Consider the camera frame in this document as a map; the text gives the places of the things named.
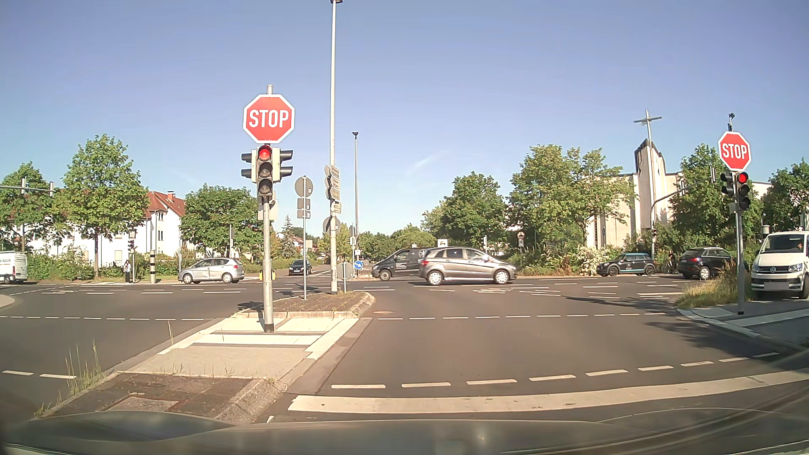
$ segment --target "pedestrian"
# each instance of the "pedestrian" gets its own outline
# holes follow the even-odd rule
[[[127,283],[132,282],[132,264],[129,264],[129,260],[124,262],[124,281]]]

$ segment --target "white delivery van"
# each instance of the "white delivery van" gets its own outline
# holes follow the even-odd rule
[[[0,279],[5,284],[28,279],[28,256],[19,251],[0,252]]]
[[[809,231],[774,232],[761,245],[751,270],[756,297],[762,292],[809,297]]]

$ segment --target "car hood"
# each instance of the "car hood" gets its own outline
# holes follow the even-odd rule
[[[753,264],[759,267],[792,266],[803,263],[803,253],[762,253],[756,256]]]

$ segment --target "building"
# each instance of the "building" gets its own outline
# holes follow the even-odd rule
[[[625,214],[621,223],[617,219],[601,216],[590,222],[587,229],[587,246],[598,248],[606,245],[622,247],[627,236],[636,238],[643,229],[651,227],[652,219],[655,222],[669,223],[672,219],[671,199],[664,199],[654,203],[660,198],[674,193],[682,172],[668,172],[666,160],[654,142],[644,139],[635,149],[635,171],[622,174],[621,178],[632,181],[637,199],[635,207],[629,207],[625,202],[619,205],[619,211]],[[750,182],[751,189],[758,192],[759,197],[767,192],[771,185],[766,182]]]
[[[185,215],[185,200],[175,196],[173,191],[150,191],[148,196],[149,206],[143,214],[143,223],[134,232],[99,241],[100,266],[123,264],[129,252],[130,240],[135,241],[135,250],[139,253],[154,249],[157,253],[174,255],[181,245],[187,245],[180,238],[180,218]],[[46,244],[42,239],[32,240],[29,245],[32,249],[53,255],[72,247],[81,251],[90,263],[95,259],[93,239],[82,238],[79,232],[72,232],[61,240],[60,245]]]

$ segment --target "dark car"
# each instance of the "dark car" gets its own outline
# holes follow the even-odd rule
[[[683,278],[686,279],[697,276],[704,280],[716,276],[723,268],[730,267],[734,263],[735,259],[724,248],[701,246],[687,249],[680,256],[677,272],[683,274]]]
[[[388,281],[394,276],[418,275],[421,258],[428,251],[427,248],[405,248],[377,262],[371,268],[371,276]]]
[[[616,276],[618,274],[651,275],[657,267],[646,253],[624,253],[611,261],[602,262],[595,268],[601,276]]]
[[[290,265],[290,275],[303,274],[303,259],[295,259]],[[311,275],[311,262],[306,260],[306,274]]]

